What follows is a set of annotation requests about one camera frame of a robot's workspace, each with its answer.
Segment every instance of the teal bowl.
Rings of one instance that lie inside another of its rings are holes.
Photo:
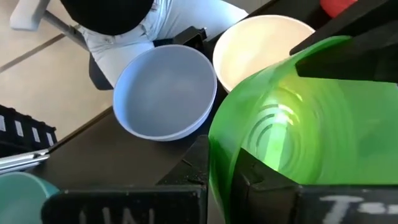
[[[58,189],[24,172],[0,175],[0,223],[42,224],[44,202]]]

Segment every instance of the person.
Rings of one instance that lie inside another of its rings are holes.
[[[208,39],[247,16],[222,0],[61,0],[112,86],[135,57],[190,26]]]

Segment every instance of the black shirt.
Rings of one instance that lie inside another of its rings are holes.
[[[119,35],[139,25],[154,0],[61,0],[70,17],[100,34]]]

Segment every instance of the green plastic container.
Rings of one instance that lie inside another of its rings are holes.
[[[211,185],[229,223],[239,149],[300,184],[398,184],[395,83],[302,78],[295,63],[349,41],[325,39],[241,82],[211,125]]]
[[[0,175],[0,223],[41,224],[44,202],[58,189],[24,172]]]

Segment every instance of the white pants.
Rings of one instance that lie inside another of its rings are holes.
[[[152,41],[173,38],[190,26],[206,27],[211,39],[246,16],[246,11],[222,0],[155,0],[140,25],[125,34],[103,35],[84,27],[81,32],[99,68],[115,86],[131,60],[154,48]]]

